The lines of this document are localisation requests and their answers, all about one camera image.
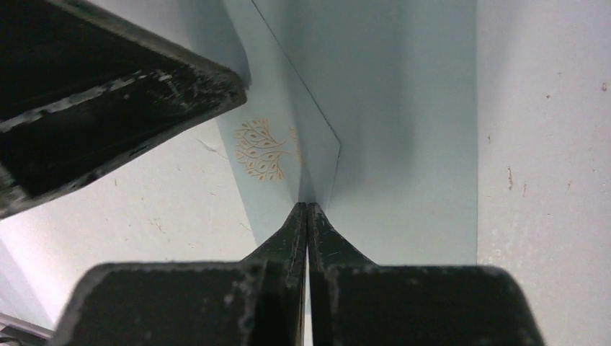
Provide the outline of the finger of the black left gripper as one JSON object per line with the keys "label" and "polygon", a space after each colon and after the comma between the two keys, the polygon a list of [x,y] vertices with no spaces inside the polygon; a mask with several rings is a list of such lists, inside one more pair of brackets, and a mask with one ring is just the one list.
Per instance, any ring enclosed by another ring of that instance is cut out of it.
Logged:
{"label": "finger of the black left gripper", "polygon": [[235,71],[89,1],[3,1],[1,217],[245,102]]}

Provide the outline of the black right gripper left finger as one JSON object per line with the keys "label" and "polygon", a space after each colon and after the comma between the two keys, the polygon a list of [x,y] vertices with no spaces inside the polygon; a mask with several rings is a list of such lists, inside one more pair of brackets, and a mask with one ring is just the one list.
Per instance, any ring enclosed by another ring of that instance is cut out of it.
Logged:
{"label": "black right gripper left finger", "polygon": [[237,262],[119,262],[78,282],[51,345],[302,345],[307,207]]}

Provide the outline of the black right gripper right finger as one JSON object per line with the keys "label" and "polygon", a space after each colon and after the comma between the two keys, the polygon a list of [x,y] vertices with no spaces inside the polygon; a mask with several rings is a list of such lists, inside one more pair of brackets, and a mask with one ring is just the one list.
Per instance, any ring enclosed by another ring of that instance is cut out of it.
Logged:
{"label": "black right gripper right finger", "polygon": [[382,266],[307,206],[315,345],[543,345],[514,278],[494,266]]}

